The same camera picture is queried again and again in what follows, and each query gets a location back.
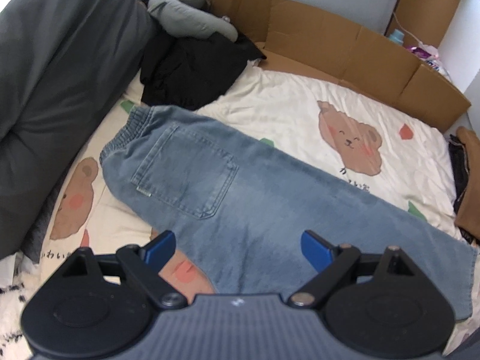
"black garment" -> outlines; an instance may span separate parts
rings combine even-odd
[[[232,43],[219,33],[199,40],[177,39],[162,31],[145,48],[142,102],[197,110],[224,95],[247,61],[260,58],[265,56],[244,35]]]
[[[465,145],[460,142],[460,139],[455,137],[455,135],[450,136],[450,141],[448,142],[448,152],[450,154],[450,160],[452,161],[453,178],[455,181],[455,192],[457,193],[457,198],[453,203],[453,210],[455,214],[457,214],[458,210],[460,209],[460,204],[462,204],[462,200],[465,195],[467,183],[469,182],[469,159]],[[476,240],[477,244],[480,244],[480,240],[471,235],[467,230],[462,227],[459,227],[459,229],[460,234],[462,234],[462,237],[469,244],[471,244],[473,240]]]

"denim pants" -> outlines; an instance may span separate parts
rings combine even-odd
[[[219,293],[277,292],[316,275],[301,234],[363,252],[402,247],[452,304],[471,315],[477,252],[406,211],[204,116],[134,108],[100,162],[112,194],[178,247]]]

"mattress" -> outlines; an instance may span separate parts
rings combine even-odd
[[[98,165],[103,146],[126,123],[131,107],[140,105],[142,90],[137,76],[74,161],[42,247],[40,282],[77,247],[107,254],[125,244],[146,244],[156,236],[155,229],[111,195]],[[454,226],[455,190],[447,144],[437,130],[421,121],[327,81],[253,66],[245,69],[225,96],[198,113],[373,193],[462,240]],[[372,150],[365,149],[366,140]],[[86,209],[78,206],[79,195]],[[477,262],[473,315],[457,323],[446,353],[480,323],[479,274]],[[208,278],[180,251],[161,275],[189,300],[196,293],[213,292]]]

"purple package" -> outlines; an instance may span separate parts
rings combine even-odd
[[[423,50],[422,48],[420,47],[407,47],[406,48],[407,50],[409,50],[409,52],[415,54],[418,58],[420,59],[428,59],[431,57],[431,54],[429,52],[426,52],[425,50]]]

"gray cushion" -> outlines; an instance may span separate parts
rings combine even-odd
[[[198,5],[199,1],[149,0],[148,11],[169,35],[176,38],[208,39],[214,32],[219,32],[232,42],[236,41],[238,33],[230,23],[187,5]]]
[[[12,0],[0,13],[0,259],[139,68],[138,0]]]

